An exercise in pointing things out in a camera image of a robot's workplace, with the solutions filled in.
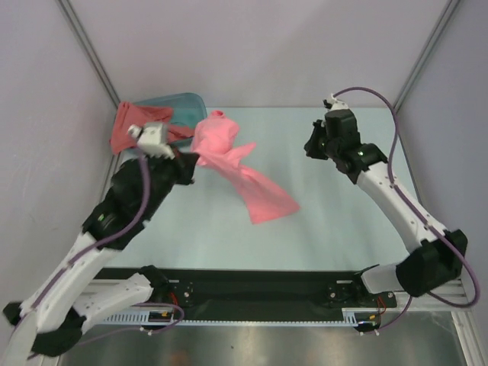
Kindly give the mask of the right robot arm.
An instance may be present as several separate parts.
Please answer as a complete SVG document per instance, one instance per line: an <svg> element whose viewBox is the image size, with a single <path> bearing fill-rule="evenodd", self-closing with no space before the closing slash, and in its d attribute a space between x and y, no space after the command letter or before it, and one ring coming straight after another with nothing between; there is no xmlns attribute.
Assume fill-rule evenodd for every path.
<svg viewBox="0 0 488 366"><path fill-rule="evenodd" d="M371 305L379 293L405 291L421 297L460 277L467 237L450 231L407 193L388 170L388 159L373 143L363 143L354 113L349 109L328 111L313 122L304 145L312 159L332 160L339 172L367 194L400 235L408 256L399 263L375 265L359 272L352 298Z"/></svg>

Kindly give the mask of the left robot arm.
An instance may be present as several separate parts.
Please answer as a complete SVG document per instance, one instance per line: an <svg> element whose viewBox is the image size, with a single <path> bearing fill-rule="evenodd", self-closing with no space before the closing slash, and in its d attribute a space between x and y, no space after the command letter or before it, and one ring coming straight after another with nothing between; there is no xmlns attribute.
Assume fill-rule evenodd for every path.
<svg viewBox="0 0 488 366"><path fill-rule="evenodd" d="M172 188L193 183L200 156L172 151L172 158L139 152L125 161L57 269L29 298L5 306L4 316L14 331L3 365L24 365L36 355L60 356L93 326L134 305L161 304L182 312L172 299L169 280L153 265L106 291L82 294L95 275L145 229Z"/></svg>

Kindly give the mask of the light pink t shirt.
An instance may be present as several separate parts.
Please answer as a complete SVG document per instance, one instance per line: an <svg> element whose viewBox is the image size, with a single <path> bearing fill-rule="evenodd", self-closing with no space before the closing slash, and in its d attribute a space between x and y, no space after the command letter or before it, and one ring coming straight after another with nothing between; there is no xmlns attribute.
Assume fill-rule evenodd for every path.
<svg viewBox="0 0 488 366"><path fill-rule="evenodd" d="M282 187L242 163L256 144L235 146L238 133L237 122L223 111L212 111L194 129L190 150L199 155L197 164L214 170L234 187L253 224L296 213L300 205Z"/></svg>

